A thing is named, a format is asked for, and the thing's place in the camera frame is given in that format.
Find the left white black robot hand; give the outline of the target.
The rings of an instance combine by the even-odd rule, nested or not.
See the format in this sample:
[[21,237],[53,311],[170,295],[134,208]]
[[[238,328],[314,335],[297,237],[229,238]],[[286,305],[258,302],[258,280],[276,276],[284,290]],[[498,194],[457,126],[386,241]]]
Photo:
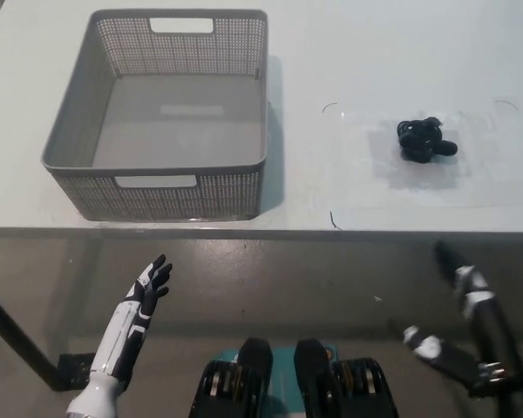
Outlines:
[[169,292],[173,265],[161,254],[134,281],[117,305],[92,362],[91,371],[116,379],[126,388],[160,298]]

